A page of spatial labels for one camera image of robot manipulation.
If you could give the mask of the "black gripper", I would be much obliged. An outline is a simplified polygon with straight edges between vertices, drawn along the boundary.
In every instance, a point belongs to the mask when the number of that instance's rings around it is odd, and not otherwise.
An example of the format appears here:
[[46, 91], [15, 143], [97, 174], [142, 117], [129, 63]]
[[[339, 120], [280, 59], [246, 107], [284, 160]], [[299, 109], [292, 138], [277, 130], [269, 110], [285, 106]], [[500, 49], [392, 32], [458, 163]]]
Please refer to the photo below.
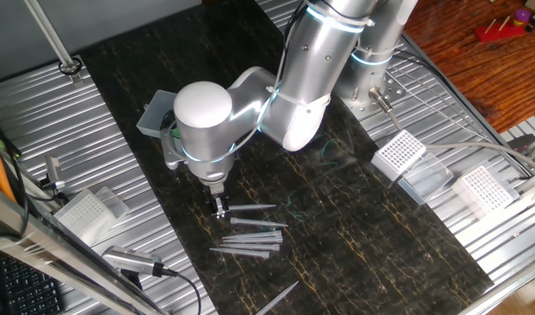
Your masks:
[[224, 218], [229, 211], [228, 195], [223, 182], [206, 182], [204, 184], [206, 202], [212, 215], [217, 219]]

